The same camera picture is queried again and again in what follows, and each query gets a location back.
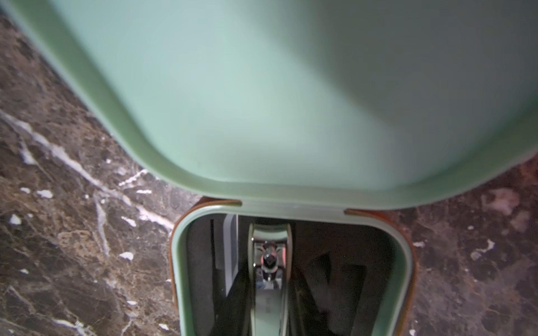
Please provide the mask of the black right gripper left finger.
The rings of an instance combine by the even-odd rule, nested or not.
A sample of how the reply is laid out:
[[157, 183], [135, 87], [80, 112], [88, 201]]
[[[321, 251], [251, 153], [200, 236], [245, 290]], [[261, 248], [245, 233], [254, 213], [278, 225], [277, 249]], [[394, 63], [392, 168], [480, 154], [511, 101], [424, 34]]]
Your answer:
[[221, 305], [210, 335], [250, 335], [251, 292], [249, 266], [245, 262]]

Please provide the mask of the green nail clipper case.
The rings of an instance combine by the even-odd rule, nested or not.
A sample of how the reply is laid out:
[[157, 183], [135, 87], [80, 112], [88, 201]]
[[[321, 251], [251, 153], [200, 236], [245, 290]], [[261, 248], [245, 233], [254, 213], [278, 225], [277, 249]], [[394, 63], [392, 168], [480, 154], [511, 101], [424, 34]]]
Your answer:
[[536, 1], [3, 1], [118, 143], [155, 176], [207, 196], [173, 226], [184, 335], [226, 299], [223, 223], [288, 224], [305, 277], [350, 228], [346, 264], [380, 245], [389, 274], [367, 335], [400, 335], [413, 244], [384, 211], [472, 189], [537, 151]]

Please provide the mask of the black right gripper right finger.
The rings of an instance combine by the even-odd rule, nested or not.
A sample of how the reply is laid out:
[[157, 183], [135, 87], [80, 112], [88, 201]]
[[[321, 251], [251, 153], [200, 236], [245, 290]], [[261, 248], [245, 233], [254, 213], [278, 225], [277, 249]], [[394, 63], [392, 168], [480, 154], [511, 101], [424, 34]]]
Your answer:
[[291, 273], [289, 285], [289, 334], [334, 335], [326, 316], [319, 311], [305, 277], [298, 270]]

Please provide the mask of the grey nail file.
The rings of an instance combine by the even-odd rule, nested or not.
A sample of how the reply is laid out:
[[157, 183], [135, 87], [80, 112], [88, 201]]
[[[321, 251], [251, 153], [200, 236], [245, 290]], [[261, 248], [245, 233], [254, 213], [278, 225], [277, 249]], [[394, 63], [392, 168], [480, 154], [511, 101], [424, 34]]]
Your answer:
[[227, 214], [223, 223], [224, 272], [226, 295], [238, 274], [238, 216]]

